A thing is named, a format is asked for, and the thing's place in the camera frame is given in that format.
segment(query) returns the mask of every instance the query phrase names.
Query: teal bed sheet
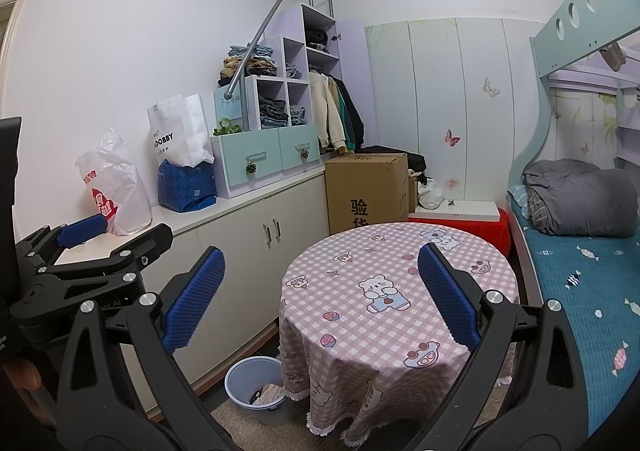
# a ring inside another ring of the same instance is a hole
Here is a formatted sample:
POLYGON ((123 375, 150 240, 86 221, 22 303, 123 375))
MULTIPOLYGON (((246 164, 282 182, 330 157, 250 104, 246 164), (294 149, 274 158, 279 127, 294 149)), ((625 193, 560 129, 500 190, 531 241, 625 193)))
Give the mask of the teal bed sheet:
POLYGON ((580 352, 589 433, 609 416, 640 369, 640 221, 631 238, 551 237, 511 205, 542 297, 558 299, 580 352))

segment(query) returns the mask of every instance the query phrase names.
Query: trash can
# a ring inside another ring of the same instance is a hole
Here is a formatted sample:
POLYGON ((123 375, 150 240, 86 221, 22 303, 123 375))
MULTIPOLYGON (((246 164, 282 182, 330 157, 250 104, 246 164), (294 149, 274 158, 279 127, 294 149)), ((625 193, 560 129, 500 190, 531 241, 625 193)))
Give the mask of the trash can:
POLYGON ((295 415, 293 403, 281 397, 270 404, 249 404, 251 397, 265 384, 283 386, 282 364, 273 357, 249 357, 233 365, 226 372, 225 389, 229 398, 263 424, 282 425, 295 415))

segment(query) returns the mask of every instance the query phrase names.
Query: mint green drawer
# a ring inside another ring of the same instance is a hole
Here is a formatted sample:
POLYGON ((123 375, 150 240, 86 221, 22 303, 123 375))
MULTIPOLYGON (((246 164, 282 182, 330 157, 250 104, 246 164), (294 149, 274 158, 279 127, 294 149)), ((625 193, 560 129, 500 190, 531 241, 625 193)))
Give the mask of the mint green drawer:
POLYGON ((305 163, 308 164, 320 158, 318 130, 315 124, 281 127, 278 129, 278 134, 280 135, 280 153, 282 155, 283 169, 291 169, 305 163), (301 157, 303 149, 309 152, 309 156, 306 159, 301 157))
POLYGON ((225 157, 226 183, 229 187, 282 170, 277 129, 233 133, 222 136, 220 141, 225 157), (247 157, 257 167, 252 175, 246 171, 247 157))

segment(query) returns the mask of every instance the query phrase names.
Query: gray blanket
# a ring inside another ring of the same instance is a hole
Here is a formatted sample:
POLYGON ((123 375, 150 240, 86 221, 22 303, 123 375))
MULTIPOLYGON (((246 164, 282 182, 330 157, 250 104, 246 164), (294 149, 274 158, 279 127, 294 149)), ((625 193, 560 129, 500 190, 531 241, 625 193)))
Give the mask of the gray blanket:
POLYGON ((546 234, 630 237, 638 194, 622 169, 600 169, 563 158, 539 160, 524 170, 534 225, 546 234))

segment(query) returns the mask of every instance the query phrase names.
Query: blue gripper pad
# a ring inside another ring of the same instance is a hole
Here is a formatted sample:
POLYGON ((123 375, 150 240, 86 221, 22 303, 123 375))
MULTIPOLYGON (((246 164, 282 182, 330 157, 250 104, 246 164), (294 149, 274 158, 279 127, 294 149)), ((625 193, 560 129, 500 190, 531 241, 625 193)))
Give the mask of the blue gripper pad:
POLYGON ((194 272, 164 317, 162 345, 169 354, 189 344, 223 277, 225 256, 215 249, 194 272))
POLYGON ((107 232, 107 218, 100 213, 89 216, 75 224, 67 225, 58 236, 58 245, 65 249, 72 249, 85 241, 89 241, 107 232))
POLYGON ((473 352, 480 342, 476 310, 429 245, 420 249, 418 271, 455 342, 473 352))

